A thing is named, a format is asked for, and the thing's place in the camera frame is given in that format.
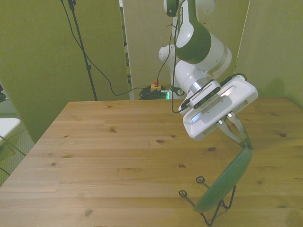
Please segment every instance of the cable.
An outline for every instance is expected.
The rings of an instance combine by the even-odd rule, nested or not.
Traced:
[[[162,93],[159,90],[154,90],[151,92],[151,86],[148,86],[139,93],[139,96],[140,100],[165,99],[166,92]]]
[[[64,8],[64,11],[65,11],[65,14],[66,14],[66,17],[67,17],[67,19],[68,19],[68,22],[69,22],[69,24],[70,24],[70,28],[71,28],[71,33],[72,33],[72,36],[74,37],[74,39],[76,40],[76,42],[77,42],[77,44],[78,44],[78,46],[80,47],[80,49],[83,51],[83,49],[82,49],[82,47],[81,47],[81,45],[80,45],[80,43],[78,42],[78,40],[77,40],[77,38],[75,37],[75,35],[74,35],[74,32],[73,32],[73,30],[72,30],[72,26],[71,26],[71,21],[70,21],[70,18],[69,18],[69,16],[68,16],[68,14],[67,14],[67,11],[66,11],[66,8],[65,8],[65,5],[64,5],[64,3],[63,3],[63,0],[61,0],[61,3],[62,3],[62,5],[63,5],[63,8]],[[85,56],[87,57],[87,59],[89,60],[89,62],[105,77],[105,79],[109,82],[109,86],[110,86],[110,89],[111,89],[111,91],[112,91],[112,93],[115,95],[115,96],[121,96],[121,95],[124,95],[124,94],[126,94],[126,93],[128,93],[128,92],[131,92],[131,91],[133,91],[133,90],[135,90],[135,89],[144,89],[144,87],[136,87],[136,88],[133,88],[133,89],[131,89],[131,90],[129,90],[129,91],[127,91],[127,92],[124,92],[124,93],[122,93],[122,94],[116,94],[114,91],[113,91],[113,88],[112,88],[112,84],[111,84],[111,82],[110,82],[110,80],[107,78],[107,76],[89,59],[89,57],[88,57],[88,55],[85,53]]]
[[[161,72],[162,68],[164,67],[164,65],[165,65],[165,63],[166,63],[166,61],[168,60],[169,55],[170,55],[170,42],[171,42],[171,38],[172,38],[172,33],[170,34],[170,38],[169,38],[169,54],[167,55],[167,58],[166,58],[165,62],[162,64],[162,67],[161,67],[161,69],[159,70],[159,73],[158,73],[158,75],[157,75],[157,81],[158,81],[158,79],[159,79],[160,72]]]
[[[4,169],[2,169],[1,167],[0,167],[0,170],[2,170],[3,172],[5,172],[7,175],[10,176],[10,174],[8,172],[6,172]]]
[[[176,61],[177,61],[177,53],[176,53],[176,36],[177,36],[177,28],[178,28],[178,21],[177,21],[177,27],[175,30],[175,37],[174,37],[174,41],[175,41],[175,62],[174,62],[174,72],[173,72],[173,76],[172,76],[172,87],[174,87],[175,84],[175,73],[176,73]],[[181,110],[179,111],[174,111],[174,92],[172,92],[172,101],[171,101],[171,110],[173,113],[178,114],[182,111],[184,111],[185,109],[187,109],[187,106],[181,108]]]
[[[9,145],[11,145],[14,149],[16,149],[17,151],[19,151],[22,155],[26,156],[26,154],[24,154],[21,150],[19,150],[18,148],[16,148],[11,142],[9,142],[6,138],[4,138],[3,136],[0,136],[1,139],[3,139],[5,142],[7,142]]]

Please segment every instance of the wood grain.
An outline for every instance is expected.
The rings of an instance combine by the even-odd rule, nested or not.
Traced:
[[[214,227],[303,226],[303,111],[259,98],[238,116],[253,158]],[[0,227],[206,226],[178,191],[197,202],[195,178],[212,184],[240,151],[220,130],[190,139],[170,101],[68,103],[0,188]]]

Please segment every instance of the microphone stand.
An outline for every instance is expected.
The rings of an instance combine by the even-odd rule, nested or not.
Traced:
[[[93,93],[94,93],[95,101],[98,101],[97,95],[96,95],[96,91],[95,91],[95,87],[94,87],[93,78],[92,78],[91,72],[90,72],[91,66],[87,62],[87,57],[86,57],[86,53],[85,53],[85,50],[84,50],[84,45],[83,45],[83,42],[82,42],[82,39],[81,39],[81,34],[80,34],[80,30],[79,30],[77,19],[76,19],[76,15],[75,15],[75,7],[74,7],[74,5],[76,5],[76,0],[68,0],[68,4],[70,6],[70,10],[71,10],[72,15],[74,17],[74,21],[75,21],[75,25],[76,25],[76,28],[77,28],[77,32],[78,32],[78,36],[79,36],[79,40],[80,40],[80,44],[81,44],[81,49],[82,49],[84,60],[85,60],[85,63],[86,63],[86,69],[87,69],[87,72],[89,74],[89,80],[90,80],[91,88],[92,88]]]

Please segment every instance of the floor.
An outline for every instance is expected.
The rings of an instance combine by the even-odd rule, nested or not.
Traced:
[[[18,118],[18,115],[16,113],[0,113],[0,118]],[[21,124],[16,133],[9,138],[9,142],[11,142],[25,154],[27,154],[34,146],[34,143],[23,124]],[[12,149],[15,150],[8,144],[4,144],[0,147],[0,167],[7,171],[9,174],[15,170],[15,168],[24,158],[24,156],[17,150],[15,150],[16,153],[13,154]],[[0,187],[3,185],[7,178],[8,175],[0,170]]]

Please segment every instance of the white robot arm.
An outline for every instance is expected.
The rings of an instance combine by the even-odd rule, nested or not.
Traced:
[[[214,8],[215,0],[164,0],[167,15],[173,17],[176,42],[162,47],[159,57],[162,62],[168,57],[166,65],[171,81],[176,77],[171,92],[181,98],[185,95],[180,95],[183,93],[180,90],[186,94],[179,111],[191,138],[202,140],[219,127],[241,146],[246,146],[244,141],[251,147],[245,128],[235,114],[257,99],[258,92],[241,74],[230,76],[221,84],[216,81],[229,67],[232,53],[202,25]],[[225,119],[239,129],[242,139],[230,131]]]

